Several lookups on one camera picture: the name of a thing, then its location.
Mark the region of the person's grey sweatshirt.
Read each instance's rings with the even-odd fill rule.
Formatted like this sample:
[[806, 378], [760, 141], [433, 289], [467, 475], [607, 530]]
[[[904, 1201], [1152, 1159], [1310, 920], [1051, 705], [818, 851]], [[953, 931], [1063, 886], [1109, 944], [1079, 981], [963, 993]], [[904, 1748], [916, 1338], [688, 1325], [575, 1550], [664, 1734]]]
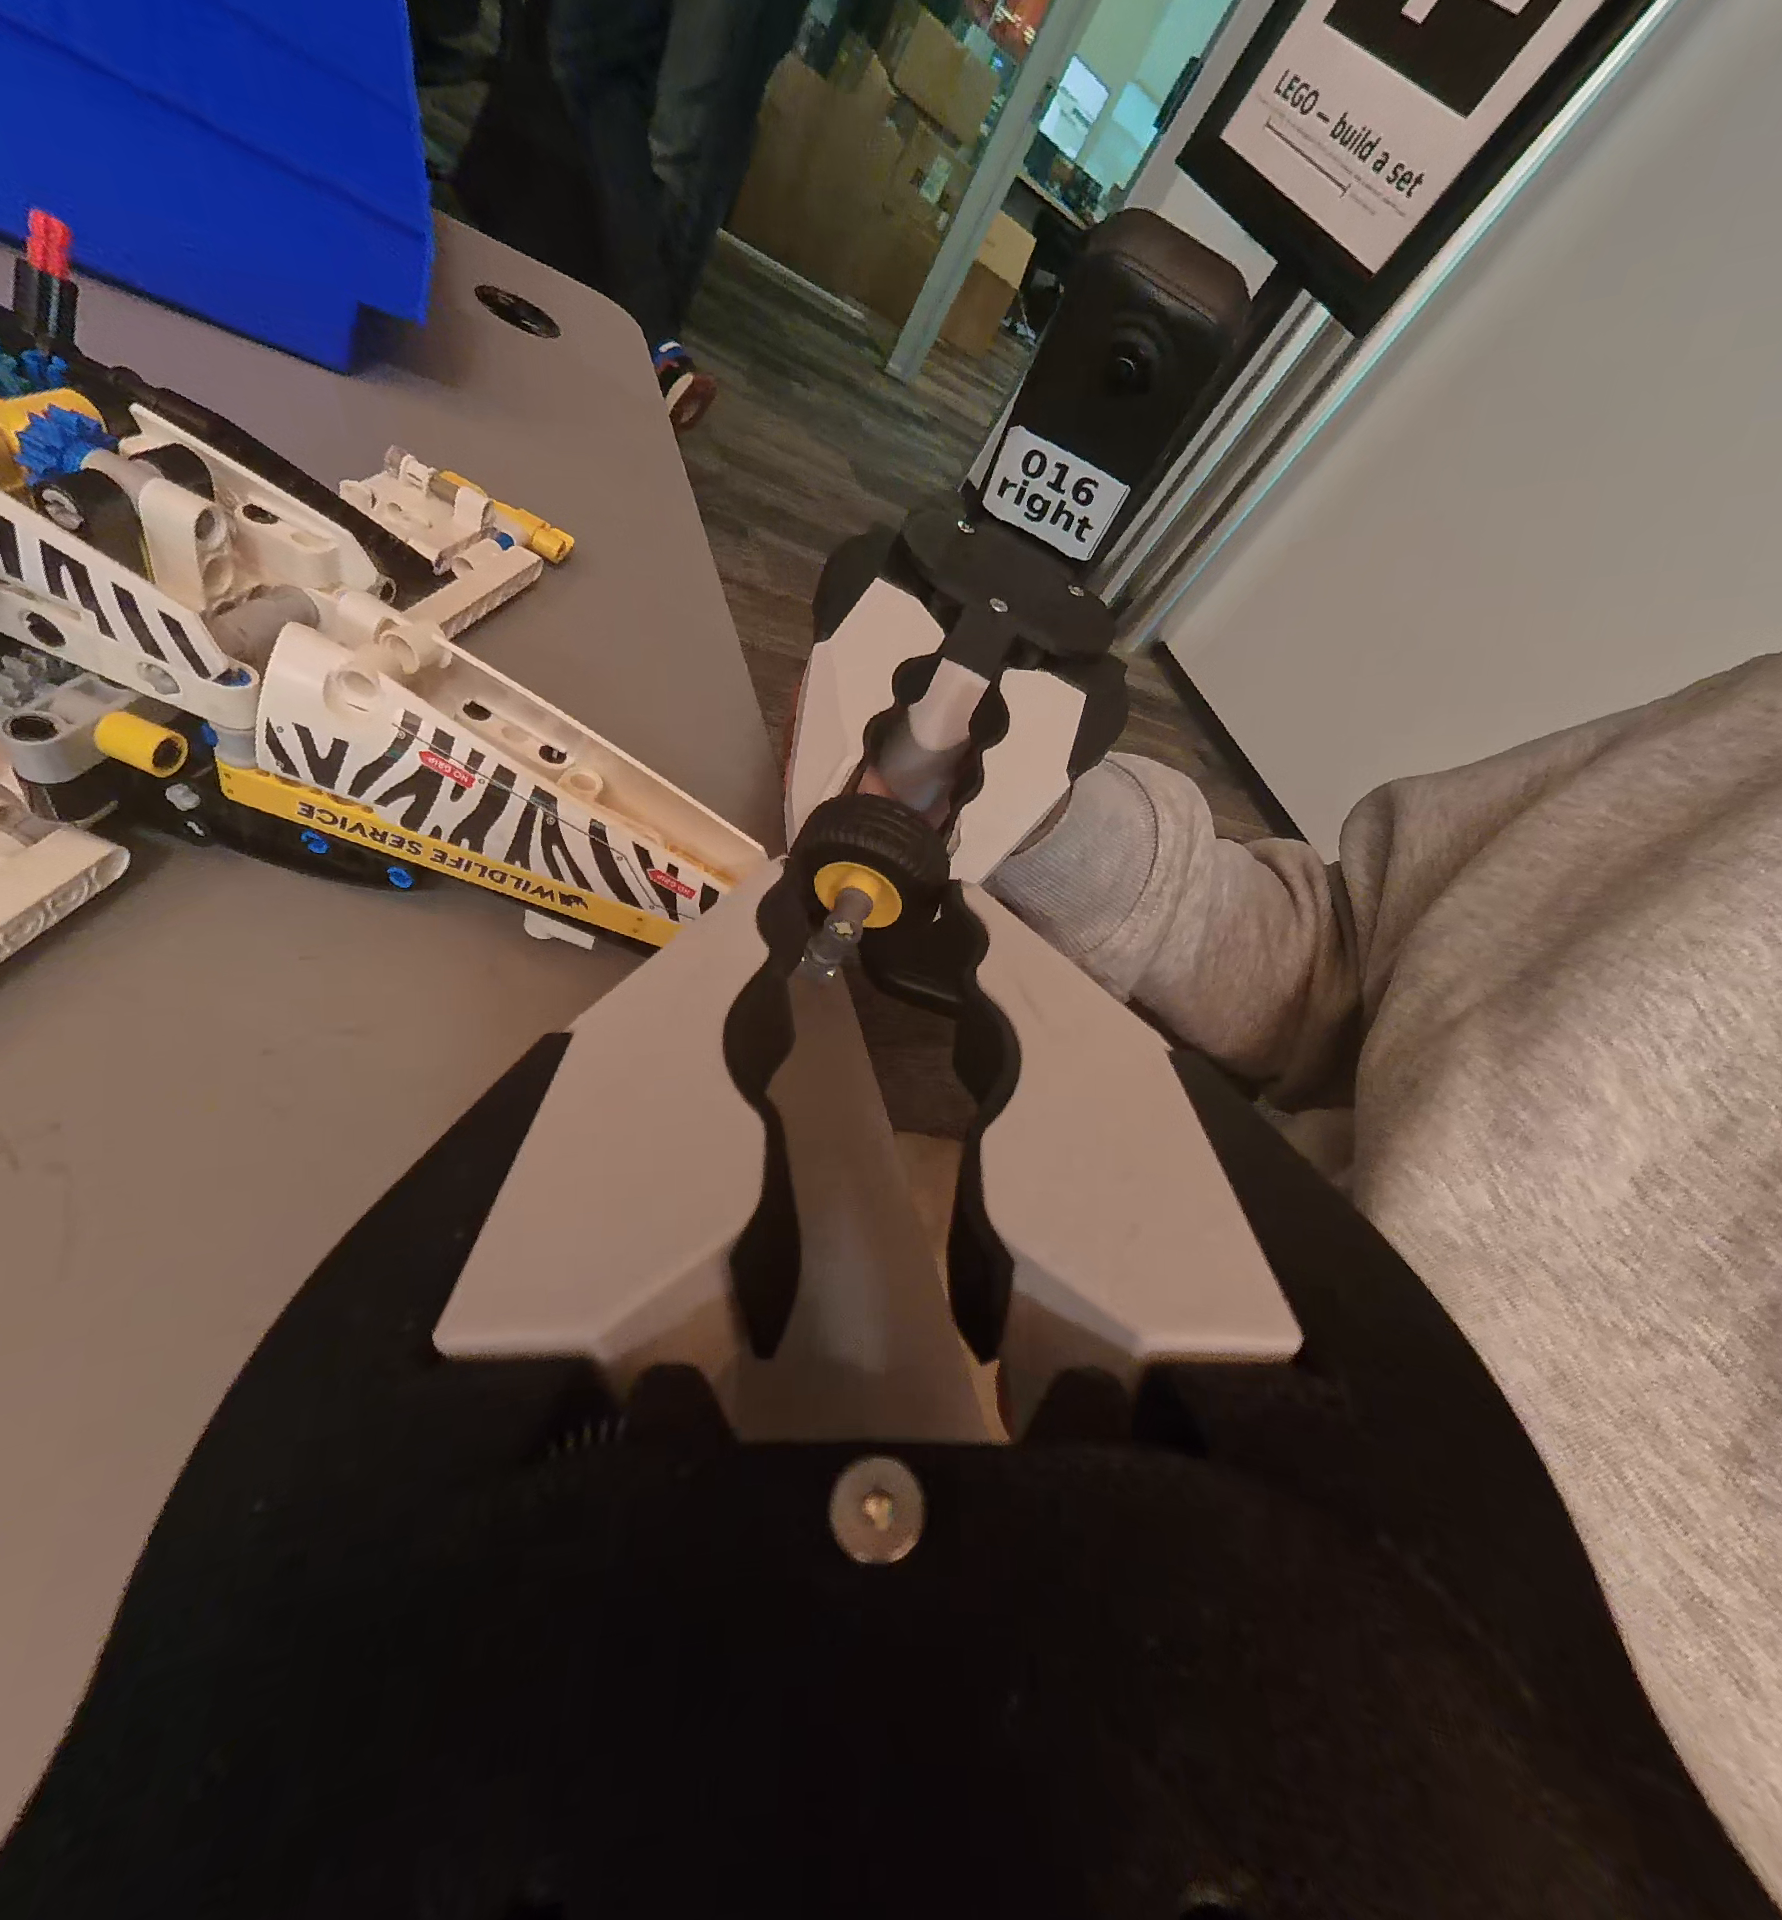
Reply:
[[1353, 1196], [1782, 1908], [1782, 654], [1367, 798]]

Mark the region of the black lego wheel yellow hub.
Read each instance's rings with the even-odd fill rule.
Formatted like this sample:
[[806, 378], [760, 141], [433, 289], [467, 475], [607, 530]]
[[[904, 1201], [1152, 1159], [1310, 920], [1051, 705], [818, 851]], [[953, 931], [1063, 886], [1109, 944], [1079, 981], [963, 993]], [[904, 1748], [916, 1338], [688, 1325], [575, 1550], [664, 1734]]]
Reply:
[[798, 974], [818, 981], [923, 936], [951, 879], [937, 827], [897, 800], [858, 790], [813, 810], [788, 870], [811, 916]]

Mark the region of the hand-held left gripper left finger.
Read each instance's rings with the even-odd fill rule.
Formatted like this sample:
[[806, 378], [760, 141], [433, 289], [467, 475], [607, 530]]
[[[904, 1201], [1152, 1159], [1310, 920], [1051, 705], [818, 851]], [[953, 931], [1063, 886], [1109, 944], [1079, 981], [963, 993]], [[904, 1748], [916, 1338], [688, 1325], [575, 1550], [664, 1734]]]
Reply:
[[802, 1232], [769, 1091], [795, 1032], [758, 870], [566, 1030], [431, 1332], [458, 1362], [573, 1357], [626, 1394], [683, 1363], [770, 1362]]

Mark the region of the black framed sign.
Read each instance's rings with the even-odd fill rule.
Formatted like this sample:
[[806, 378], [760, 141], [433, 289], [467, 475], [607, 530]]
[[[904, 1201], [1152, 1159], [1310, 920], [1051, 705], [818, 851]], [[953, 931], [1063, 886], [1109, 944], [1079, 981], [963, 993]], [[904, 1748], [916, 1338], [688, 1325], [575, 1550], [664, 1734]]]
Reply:
[[1284, 2], [1179, 158], [1277, 276], [1373, 330], [1641, 2]]

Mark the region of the zebra striped lego aircraft model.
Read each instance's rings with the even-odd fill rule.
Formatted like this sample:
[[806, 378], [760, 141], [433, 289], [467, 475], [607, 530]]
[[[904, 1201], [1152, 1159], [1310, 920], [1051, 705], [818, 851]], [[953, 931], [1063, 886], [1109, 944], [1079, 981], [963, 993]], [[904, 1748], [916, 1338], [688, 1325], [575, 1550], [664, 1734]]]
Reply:
[[329, 489], [92, 359], [70, 242], [32, 211], [0, 304], [0, 966], [127, 874], [124, 823], [654, 952], [762, 864], [465, 648], [566, 533], [402, 449]]

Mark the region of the stack of cardboard boxes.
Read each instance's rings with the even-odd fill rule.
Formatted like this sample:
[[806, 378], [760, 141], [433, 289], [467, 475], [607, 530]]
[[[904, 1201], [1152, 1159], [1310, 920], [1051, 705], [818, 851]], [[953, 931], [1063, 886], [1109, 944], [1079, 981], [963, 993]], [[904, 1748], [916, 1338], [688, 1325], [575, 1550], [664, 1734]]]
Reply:
[[813, 5], [731, 235], [892, 333], [970, 207], [1045, 5]]

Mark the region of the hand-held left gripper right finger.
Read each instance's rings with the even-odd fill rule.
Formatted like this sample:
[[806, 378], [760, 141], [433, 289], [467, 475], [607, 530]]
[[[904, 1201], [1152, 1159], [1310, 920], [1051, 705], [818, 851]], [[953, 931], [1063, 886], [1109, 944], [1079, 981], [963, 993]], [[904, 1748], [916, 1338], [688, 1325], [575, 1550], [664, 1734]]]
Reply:
[[1280, 1363], [1304, 1335], [1172, 1049], [981, 887], [959, 1040], [978, 1092], [953, 1214], [953, 1315], [1007, 1420], [1096, 1373]]

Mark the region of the blue plastic bin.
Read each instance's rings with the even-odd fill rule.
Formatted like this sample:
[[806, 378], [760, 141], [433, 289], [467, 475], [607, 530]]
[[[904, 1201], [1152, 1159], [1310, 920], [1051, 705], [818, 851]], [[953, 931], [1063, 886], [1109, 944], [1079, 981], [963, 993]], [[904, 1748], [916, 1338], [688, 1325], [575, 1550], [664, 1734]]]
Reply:
[[397, 2], [0, 2], [0, 237], [336, 372], [427, 321]]

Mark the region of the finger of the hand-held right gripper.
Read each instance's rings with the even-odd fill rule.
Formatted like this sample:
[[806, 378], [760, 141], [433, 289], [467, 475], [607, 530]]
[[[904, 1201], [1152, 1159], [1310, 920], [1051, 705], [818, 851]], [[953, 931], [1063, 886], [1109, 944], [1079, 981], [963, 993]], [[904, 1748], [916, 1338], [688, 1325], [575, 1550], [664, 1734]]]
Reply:
[[819, 806], [865, 787], [940, 827], [953, 783], [953, 664], [928, 608], [872, 581], [832, 636], [813, 646], [784, 773], [792, 847]]
[[1001, 674], [1001, 737], [976, 755], [970, 795], [951, 832], [951, 878], [984, 883], [1060, 804], [1085, 719], [1079, 686], [1043, 668]]

